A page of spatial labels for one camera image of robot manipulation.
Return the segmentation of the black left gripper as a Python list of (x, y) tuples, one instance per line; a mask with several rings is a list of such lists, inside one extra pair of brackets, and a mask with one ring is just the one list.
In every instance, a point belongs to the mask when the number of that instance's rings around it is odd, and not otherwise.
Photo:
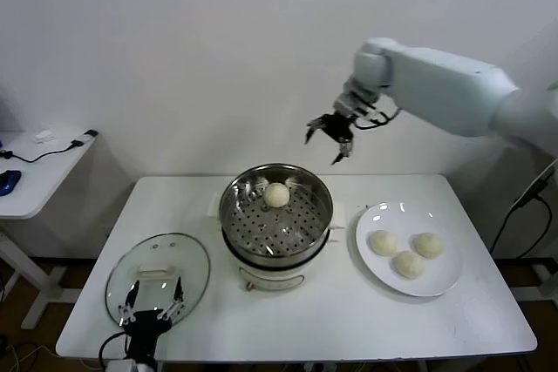
[(133, 312), (139, 294), (140, 282), (135, 281), (126, 295), (123, 305), (119, 306), (120, 324), (129, 337), (126, 359), (133, 359), (137, 364), (156, 366), (154, 354), (159, 337), (171, 329), (173, 321), (183, 309), (183, 289), (179, 276), (174, 296), (170, 305), (163, 311), (146, 310)]

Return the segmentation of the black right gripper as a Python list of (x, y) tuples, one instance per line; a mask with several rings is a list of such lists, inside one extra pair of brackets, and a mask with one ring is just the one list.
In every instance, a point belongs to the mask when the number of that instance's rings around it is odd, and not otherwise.
[(335, 165), (343, 159), (349, 158), (352, 154), (353, 133), (350, 129), (351, 125), (352, 120), (338, 112), (314, 118), (307, 124), (304, 144), (307, 145), (310, 142), (316, 131), (323, 131), (339, 145), (338, 154), (331, 162), (332, 165)]

